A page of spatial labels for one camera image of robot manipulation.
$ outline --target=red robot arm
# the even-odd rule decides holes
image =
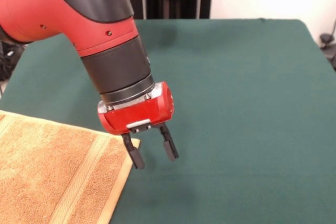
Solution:
[[[100,93],[104,128],[122,135],[136,168],[144,161],[130,133],[157,127],[171,160],[178,153],[165,124],[174,113],[170,88],[155,83],[130,0],[0,0],[0,39],[28,44],[65,34]]]

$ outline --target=towel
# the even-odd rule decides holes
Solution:
[[[131,167],[119,136],[0,111],[0,223],[108,224]]]

